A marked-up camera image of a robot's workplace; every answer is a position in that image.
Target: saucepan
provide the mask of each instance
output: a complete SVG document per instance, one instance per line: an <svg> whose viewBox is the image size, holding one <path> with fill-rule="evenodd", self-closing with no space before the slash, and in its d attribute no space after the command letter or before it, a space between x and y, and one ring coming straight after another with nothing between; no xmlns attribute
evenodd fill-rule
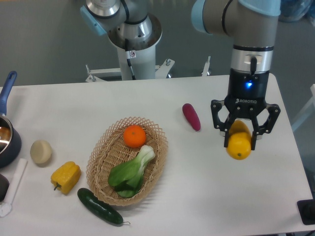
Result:
<svg viewBox="0 0 315 236"><path fill-rule="evenodd" d="M19 133L6 117L6 103L17 73L11 71L0 93L0 168L9 165L19 154L22 141Z"/></svg>

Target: cable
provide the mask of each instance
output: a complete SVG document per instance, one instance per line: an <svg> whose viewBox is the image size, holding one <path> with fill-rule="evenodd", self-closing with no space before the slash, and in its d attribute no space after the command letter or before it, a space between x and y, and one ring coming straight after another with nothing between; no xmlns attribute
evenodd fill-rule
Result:
<svg viewBox="0 0 315 236"><path fill-rule="evenodd" d="M315 233L315 230L310 231L308 234L306 234L305 236L311 236L313 233Z"/></svg>

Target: purple sweet potato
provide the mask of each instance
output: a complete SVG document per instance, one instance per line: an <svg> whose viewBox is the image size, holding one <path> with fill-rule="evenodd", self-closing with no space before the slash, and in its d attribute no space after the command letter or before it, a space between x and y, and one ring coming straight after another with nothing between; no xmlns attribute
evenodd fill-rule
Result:
<svg viewBox="0 0 315 236"><path fill-rule="evenodd" d="M201 129L200 120L195 109L190 103L186 103L183 105L183 113L192 128L195 131L199 131Z"/></svg>

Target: white table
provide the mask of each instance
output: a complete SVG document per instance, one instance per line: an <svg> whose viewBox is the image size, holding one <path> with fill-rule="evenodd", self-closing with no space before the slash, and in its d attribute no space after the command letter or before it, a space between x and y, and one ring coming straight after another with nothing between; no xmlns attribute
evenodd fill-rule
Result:
<svg viewBox="0 0 315 236"><path fill-rule="evenodd" d="M298 212L297 201L312 195L275 77L270 75L266 101L279 104L282 112L273 132L243 161L227 155L212 123L210 102L224 99L227 85L228 76L211 76L14 87L7 117L22 138L19 158L29 163L12 212L0 219L1 235L245 236L314 230L303 225ZM185 120L185 103L195 107L200 132ZM77 190L88 187L85 170L95 144L125 117L159 124L169 152L151 194L136 206L117 208L131 225L115 227L88 212ZM53 148L45 167L29 155L37 139ZM64 196L53 191L50 176L69 160L81 167L82 176ZM0 169L9 181L16 164Z"/></svg>

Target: cucumber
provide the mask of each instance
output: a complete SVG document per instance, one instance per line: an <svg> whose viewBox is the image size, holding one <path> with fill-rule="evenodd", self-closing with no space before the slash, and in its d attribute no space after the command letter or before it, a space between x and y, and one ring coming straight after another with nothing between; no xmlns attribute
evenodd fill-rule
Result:
<svg viewBox="0 0 315 236"><path fill-rule="evenodd" d="M89 189L80 188L77 194L83 205L100 219L114 225L121 225L124 223L123 217L117 211L115 211L115 209L113 209L107 203L97 199L97 197L94 196L94 194Z"/></svg>

